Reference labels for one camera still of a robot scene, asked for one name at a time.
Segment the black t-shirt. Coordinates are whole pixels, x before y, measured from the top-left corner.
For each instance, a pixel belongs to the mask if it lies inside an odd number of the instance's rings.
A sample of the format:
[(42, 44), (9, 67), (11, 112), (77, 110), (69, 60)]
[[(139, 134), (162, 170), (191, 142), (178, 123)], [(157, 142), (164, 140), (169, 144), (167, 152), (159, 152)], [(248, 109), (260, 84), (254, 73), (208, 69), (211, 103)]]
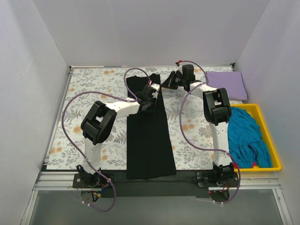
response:
[(127, 117), (127, 179), (176, 174), (162, 91), (154, 112)]

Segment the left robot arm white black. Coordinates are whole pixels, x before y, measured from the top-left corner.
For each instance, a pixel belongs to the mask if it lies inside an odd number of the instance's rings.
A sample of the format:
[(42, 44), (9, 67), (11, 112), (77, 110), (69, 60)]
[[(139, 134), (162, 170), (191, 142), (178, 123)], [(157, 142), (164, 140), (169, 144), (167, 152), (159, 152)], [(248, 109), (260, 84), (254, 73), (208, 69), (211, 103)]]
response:
[(85, 116), (81, 129), (84, 136), (84, 154), (87, 157), (82, 165), (76, 167), (81, 180), (88, 187), (96, 187), (100, 183), (100, 158), (103, 142), (110, 136), (114, 122), (122, 117), (137, 113), (151, 113), (155, 109), (160, 91), (159, 84), (147, 84), (137, 92), (137, 101), (127, 98), (115, 103), (96, 101)]

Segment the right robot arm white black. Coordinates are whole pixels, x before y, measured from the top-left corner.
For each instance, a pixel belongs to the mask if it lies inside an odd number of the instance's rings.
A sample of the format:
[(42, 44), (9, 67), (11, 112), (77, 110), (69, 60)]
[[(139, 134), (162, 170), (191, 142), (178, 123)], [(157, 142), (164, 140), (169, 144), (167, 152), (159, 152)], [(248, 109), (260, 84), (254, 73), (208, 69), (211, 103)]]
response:
[[(194, 148), (204, 151), (213, 151), (213, 168), (206, 172), (196, 174), (196, 185), (200, 188), (207, 188), (210, 184), (217, 186), (229, 185), (234, 178), (234, 160), (229, 151), (228, 125), (232, 115), (229, 97), (225, 88), (213, 88), (206, 82), (197, 80), (194, 74), (195, 63), (188, 60), (176, 62), (177, 70), (172, 71), (161, 84), (161, 87), (176, 90), (183, 87), (187, 92), (180, 107), (180, 130), (184, 139)], [(206, 121), (209, 123), (213, 149), (203, 149), (192, 144), (184, 134), (182, 127), (182, 111), (186, 99), (189, 95), (194, 95), (202, 99), (203, 112)]]

